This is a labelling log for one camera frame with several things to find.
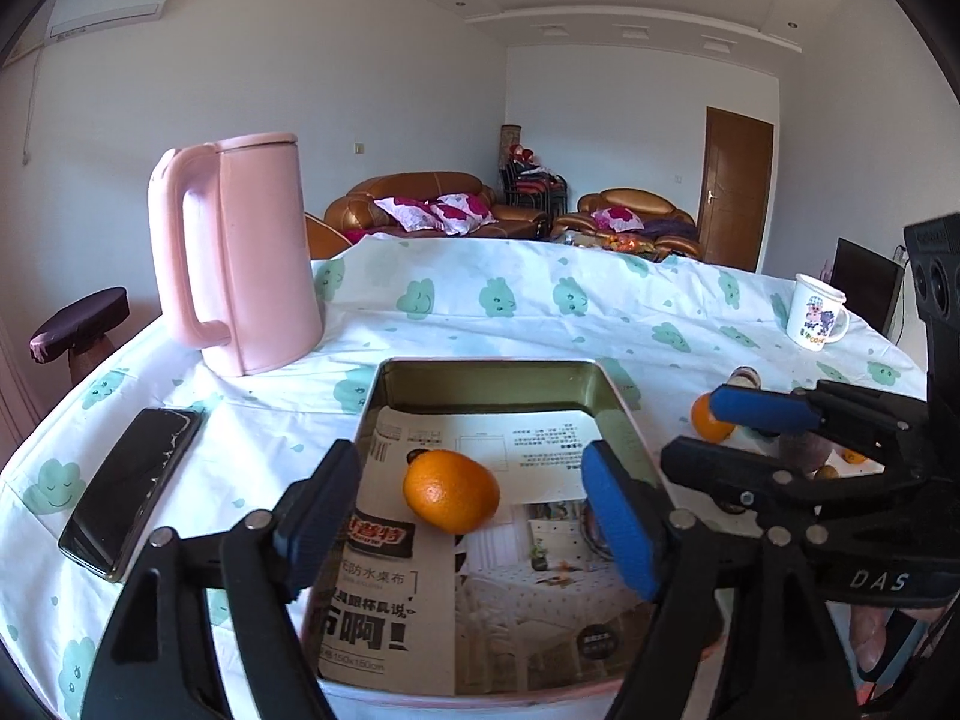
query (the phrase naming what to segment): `television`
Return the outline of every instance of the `television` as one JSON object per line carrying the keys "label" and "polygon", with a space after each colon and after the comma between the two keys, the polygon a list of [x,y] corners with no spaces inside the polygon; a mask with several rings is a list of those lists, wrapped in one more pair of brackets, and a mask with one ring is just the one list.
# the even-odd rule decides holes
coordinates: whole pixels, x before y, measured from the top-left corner
{"label": "television", "polygon": [[837,240],[830,285],[846,293],[846,306],[886,336],[904,283],[904,266],[844,238]]}

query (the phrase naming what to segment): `smartphone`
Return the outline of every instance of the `smartphone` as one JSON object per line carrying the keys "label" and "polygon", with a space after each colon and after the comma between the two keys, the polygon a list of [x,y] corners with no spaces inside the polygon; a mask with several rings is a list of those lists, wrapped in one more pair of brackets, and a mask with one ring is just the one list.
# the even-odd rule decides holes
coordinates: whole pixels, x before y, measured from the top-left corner
{"label": "smartphone", "polygon": [[138,413],[80,497],[59,538],[61,552],[98,577],[119,581],[202,419],[192,410]]}

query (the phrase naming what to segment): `white wall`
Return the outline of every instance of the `white wall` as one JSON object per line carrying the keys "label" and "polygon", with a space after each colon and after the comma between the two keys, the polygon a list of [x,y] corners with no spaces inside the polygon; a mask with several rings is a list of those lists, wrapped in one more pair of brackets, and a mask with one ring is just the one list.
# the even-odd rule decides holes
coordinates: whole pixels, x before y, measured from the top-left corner
{"label": "white wall", "polygon": [[27,167],[32,57],[0,71],[0,317],[43,404],[68,387],[65,360],[27,356],[50,314],[116,284],[134,311],[120,341],[160,312],[145,190],[165,149],[294,131],[306,207],[320,215],[372,175],[496,182],[505,62],[423,0],[169,0],[159,22],[45,50]]}
{"label": "white wall", "polygon": [[[571,208],[589,191],[624,186],[661,194],[696,218],[708,107],[771,122],[779,132],[773,76],[631,47],[507,52],[507,121],[520,124],[523,144],[568,180]],[[776,151],[774,158],[776,180]]]}
{"label": "white wall", "polygon": [[[817,274],[838,237],[892,256],[904,225],[960,208],[960,105],[894,0],[844,0],[781,95],[767,274]],[[899,345],[925,365],[905,286]]]}

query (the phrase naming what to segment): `pink pitcher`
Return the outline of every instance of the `pink pitcher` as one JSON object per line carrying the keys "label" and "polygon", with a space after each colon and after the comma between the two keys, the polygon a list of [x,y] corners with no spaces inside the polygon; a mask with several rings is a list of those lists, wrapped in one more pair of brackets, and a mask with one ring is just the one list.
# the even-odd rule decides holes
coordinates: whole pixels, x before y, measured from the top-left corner
{"label": "pink pitcher", "polygon": [[167,151],[148,198],[163,315],[210,370],[262,373],[320,342],[295,135]]}

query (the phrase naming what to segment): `door frame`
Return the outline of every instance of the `door frame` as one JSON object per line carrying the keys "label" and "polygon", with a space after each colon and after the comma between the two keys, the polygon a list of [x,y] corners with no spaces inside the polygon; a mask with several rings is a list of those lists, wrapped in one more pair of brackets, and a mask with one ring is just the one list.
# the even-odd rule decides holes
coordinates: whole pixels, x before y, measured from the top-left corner
{"label": "door frame", "polygon": [[773,189],[774,159],[776,157],[776,124],[774,124],[774,122],[765,122],[763,119],[757,119],[755,116],[745,116],[742,113],[728,111],[724,108],[716,108],[712,105],[707,105],[707,108],[704,110],[704,174],[700,181],[700,207],[697,209],[697,239],[700,241],[701,247],[703,247],[704,258],[707,256],[707,241],[704,240],[704,232],[707,231],[707,226],[704,225],[704,219],[706,218],[706,213],[704,212],[709,209],[709,205],[707,205],[707,175],[710,169],[710,111],[716,111],[725,116],[736,116],[738,119],[750,119],[752,122],[761,122],[762,124],[769,124],[770,127],[773,127],[770,159],[767,160],[767,191],[763,198],[763,224],[760,228],[760,244],[757,247],[757,262],[754,264],[754,273],[756,273],[757,268],[760,267],[760,255],[763,253],[763,239],[767,234],[767,215],[770,211],[770,191]]}

